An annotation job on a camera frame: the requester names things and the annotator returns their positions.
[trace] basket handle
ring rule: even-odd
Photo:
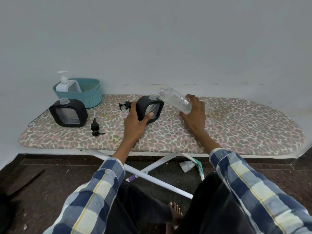
[[[99,92],[99,89],[101,88],[101,84],[99,84],[98,86],[96,86],[96,92]]]

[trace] tiled floor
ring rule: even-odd
[[[2,188],[9,191],[10,187],[24,183],[34,172],[42,169],[45,172],[14,198],[18,201],[18,212],[8,233],[42,233],[53,224],[67,196],[79,185],[89,181],[101,163],[102,161],[95,157],[70,156],[66,159],[55,156],[45,159],[17,157],[8,167],[0,171]],[[142,169],[150,163],[152,162],[127,162],[137,169]],[[252,163],[249,160],[249,164],[312,213],[312,149],[292,163]],[[208,162],[204,162],[203,165],[206,174],[213,171]],[[149,174],[189,193],[193,193],[200,182],[197,169],[183,173],[178,162],[164,164]],[[188,209],[190,200],[185,197],[144,179],[138,178],[134,183],[164,203],[177,202],[184,213]],[[164,225],[147,225],[142,227],[140,233],[164,233],[164,228]]]

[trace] patterned fabric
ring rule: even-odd
[[[308,211],[238,154],[218,148],[209,159],[256,233],[312,233]]]
[[[110,207],[124,175],[125,169],[118,159],[105,160],[91,181],[66,199],[60,216],[44,234],[104,233]]]
[[[59,126],[46,111],[21,134],[18,142],[39,149],[116,150],[123,139],[123,118],[118,103],[135,101],[141,95],[104,95],[80,128]],[[223,148],[240,155],[288,155],[305,142],[305,135],[293,120],[272,107],[238,98],[199,98],[206,105],[206,131]],[[93,113],[105,135],[92,136]],[[165,104],[160,117],[147,125],[142,145],[135,152],[206,153],[185,127],[179,110]]]

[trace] plaid shirt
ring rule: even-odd
[[[312,233],[312,217],[307,210],[239,155],[218,148],[210,153],[209,159],[256,233]],[[105,160],[91,181],[67,198],[60,216],[44,234],[104,233],[124,175],[118,159]]]

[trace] white plastic wrapper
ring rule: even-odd
[[[179,164],[185,173],[191,170],[193,166],[195,166],[195,163],[193,163],[192,161],[185,161]]]

